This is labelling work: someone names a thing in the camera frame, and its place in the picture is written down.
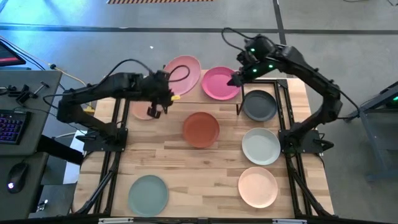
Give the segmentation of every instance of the wooden table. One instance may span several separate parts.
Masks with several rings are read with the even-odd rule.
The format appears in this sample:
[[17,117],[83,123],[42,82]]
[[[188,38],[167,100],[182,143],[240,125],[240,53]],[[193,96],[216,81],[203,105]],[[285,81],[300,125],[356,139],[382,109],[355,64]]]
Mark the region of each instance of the wooden table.
[[[310,116],[305,85],[299,79],[288,79],[288,84],[294,118],[296,121],[303,121]],[[267,91],[275,96],[272,85],[245,86],[246,93],[255,89]],[[241,95],[228,102],[210,99],[201,90],[199,81],[192,91],[183,95],[178,103],[169,108],[169,113],[163,114],[160,119],[142,121],[129,115],[129,137],[119,165],[112,216],[137,216],[127,206],[129,189],[139,177],[152,174],[162,178],[169,188],[169,201],[159,214],[160,217],[294,217],[283,155],[273,164],[264,166],[275,176],[279,187],[278,197],[270,207],[252,208],[239,196],[239,176],[245,169],[256,166],[242,152],[241,140],[244,134],[252,128],[264,127],[277,135],[280,129],[277,115],[267,122],[253,121],[244,113],[237,116],[235,104],[240,102]],[[95,117],[110,122],[113,106],[113,99],[99,100]],[[284,100],[282,106],[284,114],[287,114]],[[217,142],[206,149],[195,149],[182,137],[184,120],[198,111],[212,114],[220,124]],[[103,152],[94,152],[82,165],[75,192],[75,209],[80,208],[97,187],[103,157]],[[302,157],[309,189],[326,211],[333,213],[321,160],[309,154],[303,154]],[[302,193],[299,187],[297,189],[300,208],[304,211]],[[105,189],[101,211],[104,209],[107,196],[108,189]]]

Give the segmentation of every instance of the gray floor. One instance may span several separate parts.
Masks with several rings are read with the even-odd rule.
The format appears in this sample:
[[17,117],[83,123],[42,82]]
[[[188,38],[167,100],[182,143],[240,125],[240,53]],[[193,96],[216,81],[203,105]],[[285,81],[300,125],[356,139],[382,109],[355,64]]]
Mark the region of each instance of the gray floor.
[[[168,28],[275,29],[272,0],[216,0],[179,4],[106,5],[105,1],[10,0],[0,13],[3,23]],[[398,30],[398,7],[384,0],[348,3],[342,0],[279,0],[285,29]],[[96,83],[120,60],[137,58],[152,69],[178,55],[196,56],[202,68],[225,65],[238,68],[236,50],[216,33],[156,32],[42,32],[2,30],[1,35],[34,55]],[[278,34],[266,34],[279,42]],[[357,104],[398,80],[398,36],[396,35],[286,35],[307,62],[334,79]],[[228,39],[243,46],[233,34]],[[119,71],[144,72],[135,64]],[[274,72],[270,77],[285,77]],[[80,84],[62,78],[67,88]],[[321,98],[307,89],[312,111]],[[354,110],[345,99],[341,115]],[[377,171],[364,129],[358,120],[318,127],[335,147],[325,153],[326,175],[335,213],[345,218],[398,222],[398,181],[365,181]],[[48,136],[73,131],[53,118],[47,121]]]

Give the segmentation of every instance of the gray desk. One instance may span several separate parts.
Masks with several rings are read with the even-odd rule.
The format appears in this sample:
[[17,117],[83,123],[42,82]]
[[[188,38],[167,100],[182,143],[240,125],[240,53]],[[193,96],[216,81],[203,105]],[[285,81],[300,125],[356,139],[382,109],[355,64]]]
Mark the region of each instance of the gray desk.
[[[30,90],[35,91],[41,86],[40,81],[44,81],[50,85],[50,88],[43,88],[38,93],[39,97],[37,99],[29,99],[25,105],[33,109],[50,111],[50,106],[43,102],[42,97],[55,94],[61,75],[62,73],[58,71],[0,71],[0,86],[13,85],[20,90],[26,84],[30,87]],[[16,107],[19,107],[19,105],[15,102],[15,98],[10,98],[6,95],[0,96],[1,109],[13,110]],[[43,111],[32,111],[32,116],[30,117],[21,143],[19,145],[0,144],[0,156],[33,154],[39,143],[47,116],[48,114]]]
[[[25,187],[17,194],[10,194],[6,188],[8,172],[25,157],[25,162],[29,165]],[[37,192],[48,158],[49,155],[45,152],[31,156],[0,157],[0,220],[25,219],[36,207]]]

